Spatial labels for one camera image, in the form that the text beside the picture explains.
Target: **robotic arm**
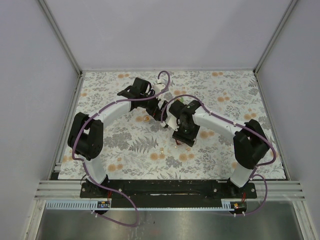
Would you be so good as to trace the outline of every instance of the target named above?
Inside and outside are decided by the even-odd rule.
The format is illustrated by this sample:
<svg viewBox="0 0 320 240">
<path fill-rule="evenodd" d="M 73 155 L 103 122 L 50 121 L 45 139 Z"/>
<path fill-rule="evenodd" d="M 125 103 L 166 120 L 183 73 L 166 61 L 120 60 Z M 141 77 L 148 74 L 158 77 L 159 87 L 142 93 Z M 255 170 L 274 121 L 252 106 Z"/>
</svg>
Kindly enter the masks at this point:
<svg viewBox="0 0 320 240">
<path fill-rule="evenodd" d="M 75 147 L 75 153 L 85 157 L 84 161 L 90 176 L 99 184 L 107 177 L 99 157 L 103 147 L 104 128 L 123 114 L 141 107 L 146 109 L 146 112 L 156 121 L 163 120 L 164 122 L 161 124 L 163 127 L 174 129 L 172 135 L 174 139 L 191 147 L 195 143 L 201 126 L 221 134 L 229 141 L 233 141 L 235 158 L 239 164 L 230 177 L 230 182 L 237 188 L 244 187 L 255 166 L 269 150 L 269 146 L 251 132 L 208 114 L 197 100 L 193 100 L 189 104 L 183 104 L 179 100 L 174 101 L 168 109 L 168 115 L 166 109 L 164 109 L 167 101 L 163 101 L 162 106 L 159 107 L 160 95 L 151 98 L 158 95 L 165 87 L 158 80 L 158 83 L 152 89 L 150 82 L 137 77 L 133 85 L 117 94 L 118 96 L 114 100 L 116 104 L 101 110 L 98 116 L 87 124 L 85 130 L 89 130 L 89 132 L 81 134 Z M 67 141 L 69 147 L 74 147 L 79 131 L 90 116 L 93 116 L 93 114 L 79 112 L 75 115 Z M 252 119 L 243 123 L 243 125 L 266 138 L 257 121 Z"/>
</svg>

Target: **gray floor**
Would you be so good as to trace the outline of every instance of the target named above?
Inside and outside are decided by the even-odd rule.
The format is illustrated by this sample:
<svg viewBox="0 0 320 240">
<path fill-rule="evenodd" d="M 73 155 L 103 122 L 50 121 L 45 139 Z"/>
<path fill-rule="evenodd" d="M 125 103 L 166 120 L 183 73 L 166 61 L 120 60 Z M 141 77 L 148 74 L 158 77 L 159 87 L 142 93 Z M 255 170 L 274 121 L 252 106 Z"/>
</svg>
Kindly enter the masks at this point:
<svg viewBox="0 0 320 240">
<path fill-rule="evenodd" d="M 106 215 L 126 223 L 134 211 Z M 89 211 L 45 210 L 37 240 L 302 240 L 289 202 L 267 202 L 257 214 L 236 217 L 208 211 L 142 211 L 136 228 L 119 226 Z"/>
</svg>

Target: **white wall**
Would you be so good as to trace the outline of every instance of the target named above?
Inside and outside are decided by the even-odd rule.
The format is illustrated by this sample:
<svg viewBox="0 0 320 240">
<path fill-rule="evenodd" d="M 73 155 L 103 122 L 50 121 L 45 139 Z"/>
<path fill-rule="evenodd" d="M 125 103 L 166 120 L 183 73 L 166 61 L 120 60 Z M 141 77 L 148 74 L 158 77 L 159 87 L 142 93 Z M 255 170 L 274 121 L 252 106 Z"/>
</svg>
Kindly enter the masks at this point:
<svg viewBox="0 0 320 240">
<path fill-rule="evenodd" d="M 302 0 L 258 73 L 289 172 L 320 236 L 320 1 Z"/>
<path fill-rule="evenodd" d="M 0 1 L 0 233 L 19 239 L 77 75 L 35 0 Z"/>
<path fill-rule="evenodd" d="M 47 0 L 82 69 L 253 69 L 290 0 Z"/>
</svg>

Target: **black and white robotic arm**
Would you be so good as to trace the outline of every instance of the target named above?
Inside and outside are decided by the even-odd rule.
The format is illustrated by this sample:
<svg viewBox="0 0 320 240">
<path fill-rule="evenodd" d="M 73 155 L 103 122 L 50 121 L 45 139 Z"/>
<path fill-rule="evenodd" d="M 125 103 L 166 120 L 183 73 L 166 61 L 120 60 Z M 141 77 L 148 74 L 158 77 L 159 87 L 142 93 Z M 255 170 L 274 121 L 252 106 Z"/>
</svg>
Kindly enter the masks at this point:
<svg viewBox="0 0 320 240">
<path fill-rule="evenodd" d="M 170 105 L 167 113 L 167 109 L 164 110 L 167 101 L 163 101 L 159 107 L 161 96 L 150 99 L 152 96 L 160 93 L 165 87 L 161 81 L 158 81 L 158 83 L 151 88 L 150 82 L 136 78 L 133 85 L 117 94 L 118 96 L 114 99 L 116 104 L 102 110 L 89 122 L 85 127 L 85 129 L 89 131 L 81 134 L 75 146 L 75 153 L 85 157 L 84 161 L 89 175 L 98 184 L 101 184 L 107 177 L 99 156 L 103 147 L 104 128 L 112 124 L 114 120 L 122 115 L 137 107 L 141 107 L 156 121 L 161 120 L 161 113 L 164 111 L 161 125 L 165 128 L 170 127 L 174 129 L 172 137 L 191 147 L 197 139 L 200 127 L 213 130 L 233 142 L 235 159 L 239 164 L 237 164 L 229 180 L 237 188 L 242 188 L 248 182 L 255 166 L 269 150 L 269 146 L 249 131 L 210 115 L 197 100 L 193 100 L 189 104 L 184 104 L 177 99 Z M 234 121 L 217 112 L 215 112 L 215 114 L 232 122 Z M 71 148 L 74 147 L 76 137 L 82 126 L 91 116 L 93 116 L 93 114 L 79 112 L 74 117 L 67 141 Z M 252 119 L 249 122 L 241 122 L 241 124 L 266 138 L 257 121 Z"/>
</svg>

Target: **floral tablecloth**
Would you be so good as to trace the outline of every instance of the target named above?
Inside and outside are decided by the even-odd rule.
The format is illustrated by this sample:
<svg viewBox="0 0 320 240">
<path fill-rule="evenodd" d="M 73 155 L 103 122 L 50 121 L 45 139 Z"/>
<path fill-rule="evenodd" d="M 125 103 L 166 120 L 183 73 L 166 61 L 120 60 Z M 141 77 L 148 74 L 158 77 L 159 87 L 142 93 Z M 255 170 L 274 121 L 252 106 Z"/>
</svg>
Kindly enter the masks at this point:
<svg viewBox="0 0 320 240">
<path fill-rule="evenodd" d="M 210 109 L 239 121 L 256 119 L 274 144 L 256 79 L 252 71 L 174 71 L 172 84 L 163 98 L 191 94 Z M 155 83 L 158 72 L 87 72 L 77 103 L 76 113 L 91 113 L 110 103 L 118 92 L 131 85 L 136 77 Z M 180 99 L 189 103 L 191 99 Z M 104 148 L 100 154 L 110 179 L 227 179 L 237 162 L 233 143 L 201 127 L 193 147 L 177 145 L 173 130 L 163 128 L 148 117 L 142 108 L 135 109 L 104 130 Z M 261 162 L 270 161 L 269 151 Z M 257 170 L 266 179 L 284 179 L 280 157 Z M 81 179 L 82 164 L 73 161 L 66 146 L 59 179 Z"/>
</svg>

